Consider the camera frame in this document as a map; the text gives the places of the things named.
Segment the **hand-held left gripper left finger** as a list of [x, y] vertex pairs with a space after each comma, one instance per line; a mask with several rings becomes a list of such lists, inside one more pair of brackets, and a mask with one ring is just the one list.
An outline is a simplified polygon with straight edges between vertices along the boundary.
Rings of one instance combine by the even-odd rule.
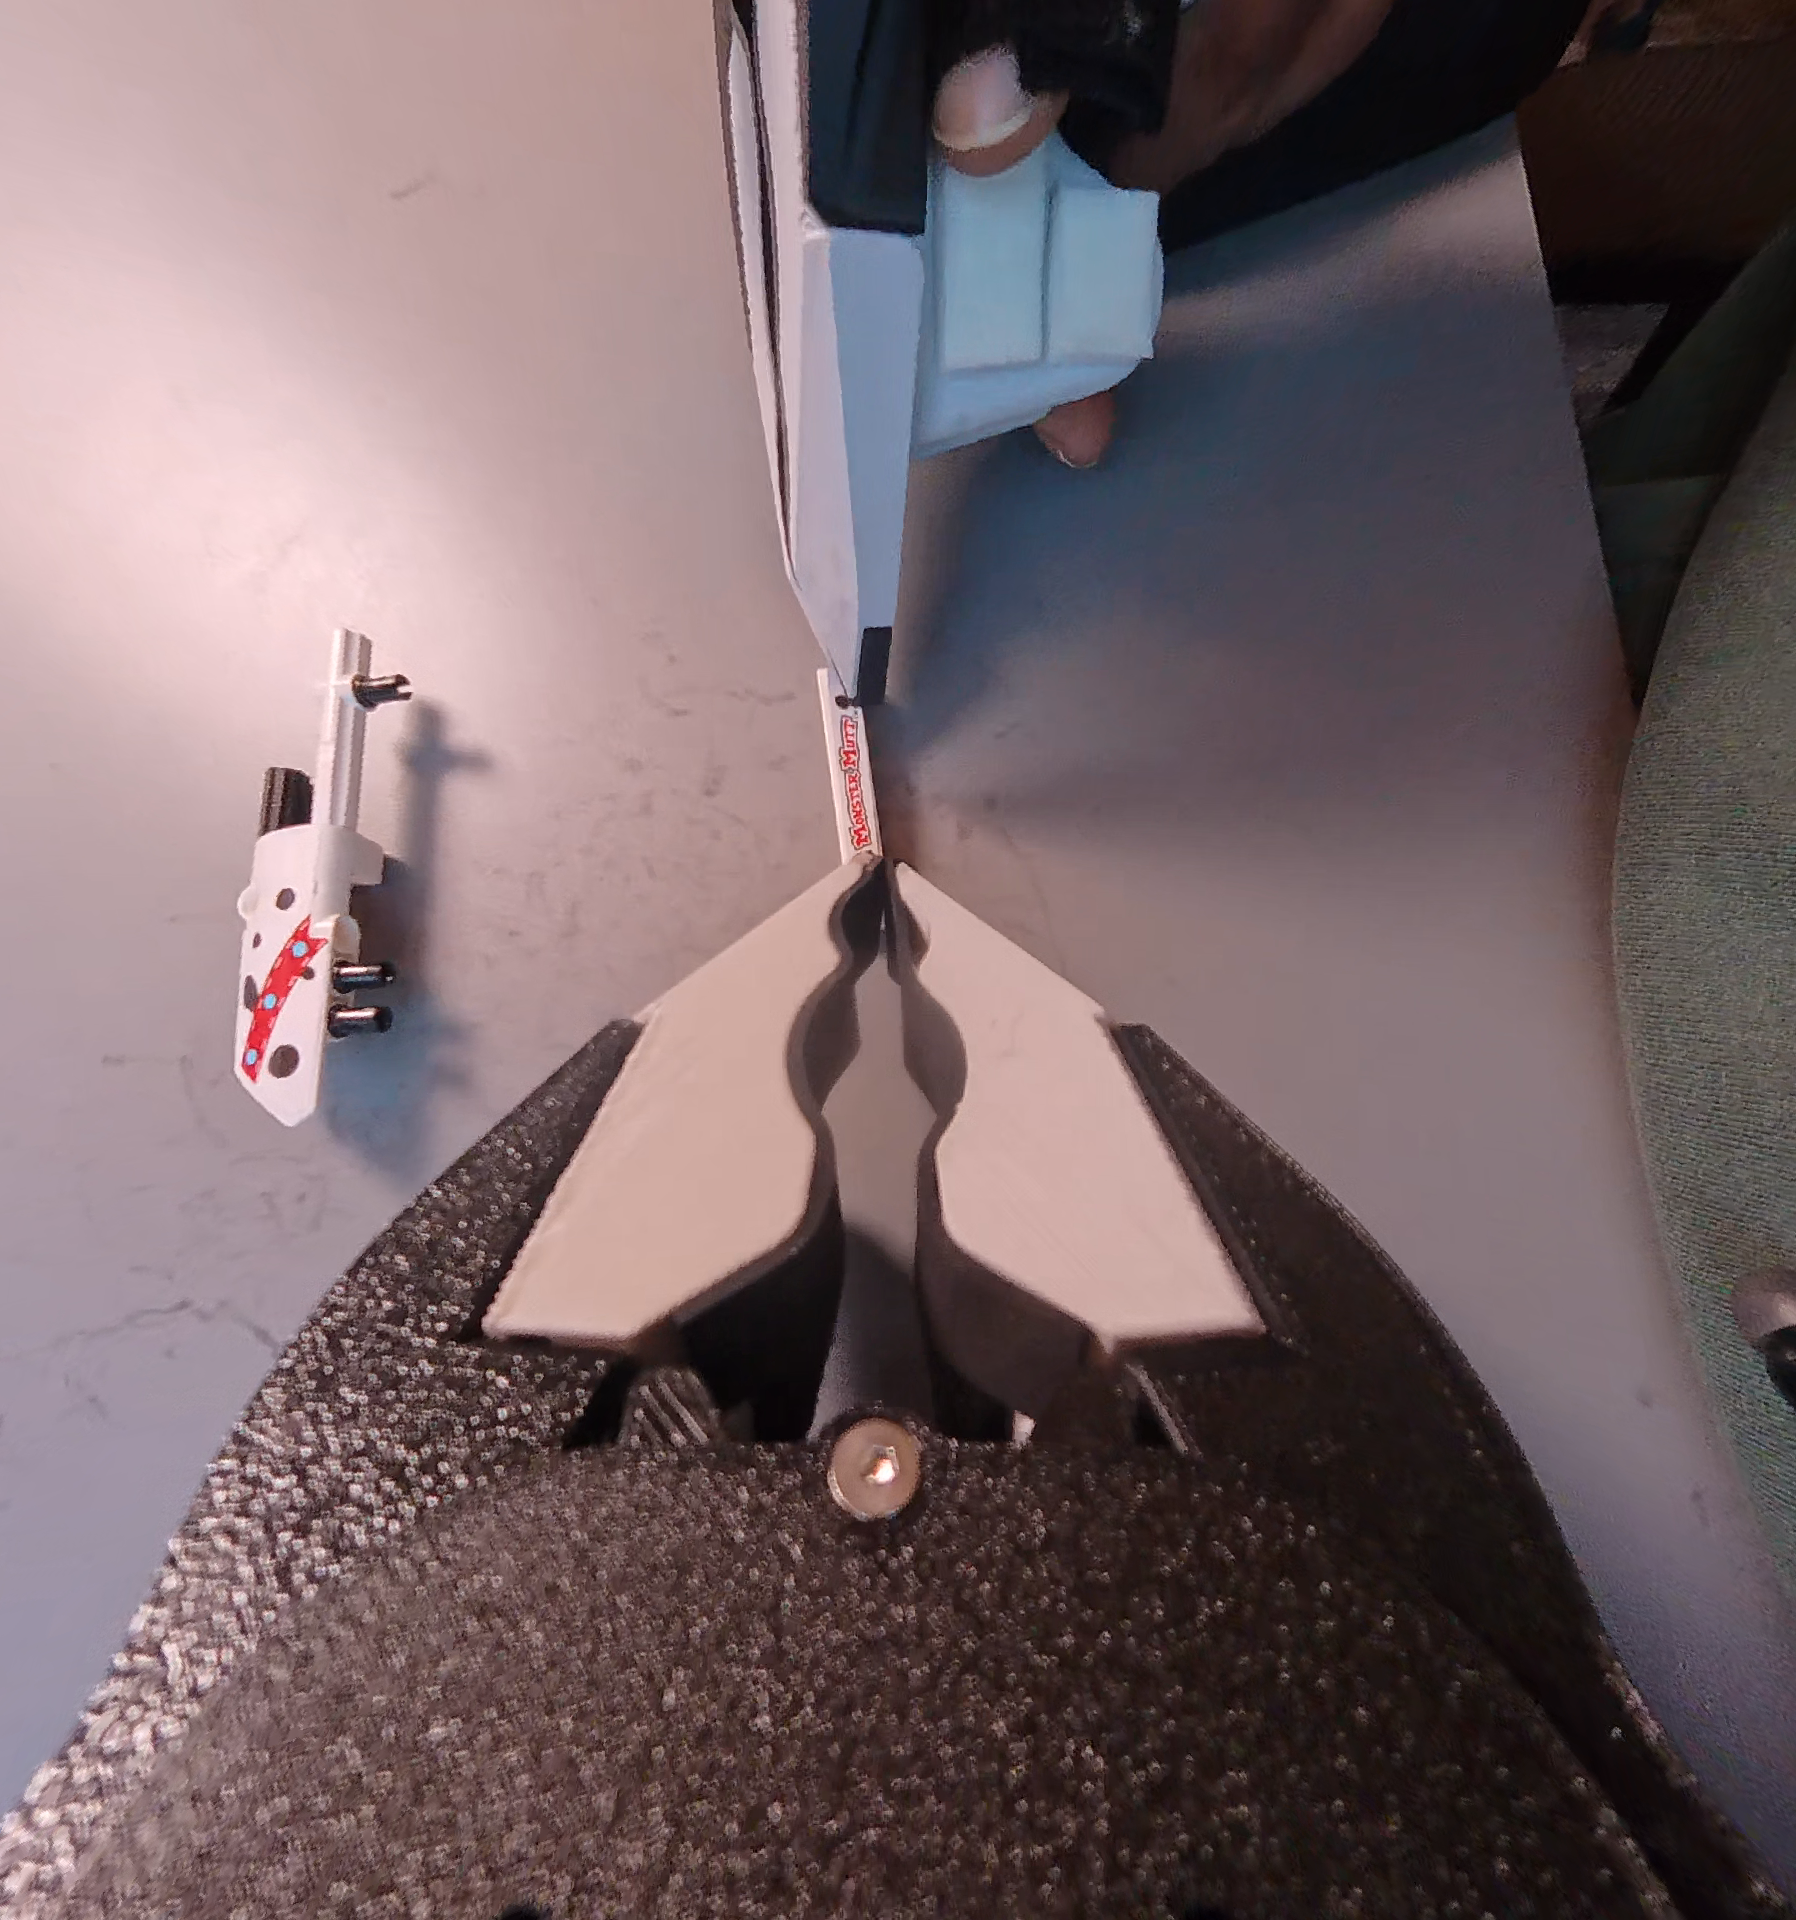
[[859, 1051], [859, 869], [636, 1019], [482, 1332], [633, 1352], [807, 1248], [838, 1195], [823, 1101]]

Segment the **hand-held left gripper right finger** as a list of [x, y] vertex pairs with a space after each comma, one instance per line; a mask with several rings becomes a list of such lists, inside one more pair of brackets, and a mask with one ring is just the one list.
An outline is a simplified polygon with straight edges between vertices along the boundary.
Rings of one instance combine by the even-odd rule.
[[914, 1278], [936, 1352], [1008, 1411], [1096, 1361], [1268, 1332], [1106, 1011], [908, 866], [904, 1054], [934, 1112]]

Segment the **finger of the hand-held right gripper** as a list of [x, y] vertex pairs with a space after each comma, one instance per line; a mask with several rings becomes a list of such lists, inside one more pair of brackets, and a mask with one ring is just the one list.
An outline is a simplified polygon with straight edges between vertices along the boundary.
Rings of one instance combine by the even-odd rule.
[[845, 693], [886, 691], [931, 163], [924, 9], [722, 1], [753, 372], [799, 603]]

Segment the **white beam with red label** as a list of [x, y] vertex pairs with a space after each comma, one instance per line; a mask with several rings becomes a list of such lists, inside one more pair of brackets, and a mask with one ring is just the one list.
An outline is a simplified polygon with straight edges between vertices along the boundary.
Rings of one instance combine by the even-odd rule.
[[884, 863], [886, 845], [864, 712], [843, 691], [832, 667], [818, 667], [814, 681], [839, 863], [867, 876]]

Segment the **white spotted toy brick assembly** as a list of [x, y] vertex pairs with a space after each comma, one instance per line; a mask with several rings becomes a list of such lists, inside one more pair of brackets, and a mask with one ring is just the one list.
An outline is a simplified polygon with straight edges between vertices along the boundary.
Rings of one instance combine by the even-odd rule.
[[403, 673], [372, 669], [372, 642], [335, 633], [316, 765], [264, 772], [260, 834], [240, 895], [241, 1087], [280, 1125], [311, 1118], [328, 1042], [377, 1035], [390, 1007], [366, 1001], [397, 979], [359, 956], [358, 889], [382, 883], [382, 848], [358, 832], [367, 714], [409, 697]]

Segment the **grey desk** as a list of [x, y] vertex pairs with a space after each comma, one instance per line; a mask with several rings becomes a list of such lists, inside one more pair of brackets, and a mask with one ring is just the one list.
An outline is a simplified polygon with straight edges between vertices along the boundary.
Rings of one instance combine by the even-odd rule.
[[[1629, 733], [1506, 132], [1179, 270], [1097, 473], [927, 467], [888, 834], [1398, 1262], [1796, 1900], [1796, 1608], [1615, 1042]], [[390, 1026], [235, 1069], [335, 633]], [[0, 3], [0, 1813], [367, 1241], [835, 853], [704, 3]]]

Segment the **person's right hand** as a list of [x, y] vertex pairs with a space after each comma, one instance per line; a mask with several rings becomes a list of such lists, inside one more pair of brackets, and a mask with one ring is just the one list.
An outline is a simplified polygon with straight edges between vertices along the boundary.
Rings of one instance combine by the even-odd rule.
[[1581, 1], [1199, 1], [1181, 13], [1161, 126], [1073, 104], [1061, 131], [1159, 196], [1161, 250], [1357, 185], [1516, 107], [1579, 34]]

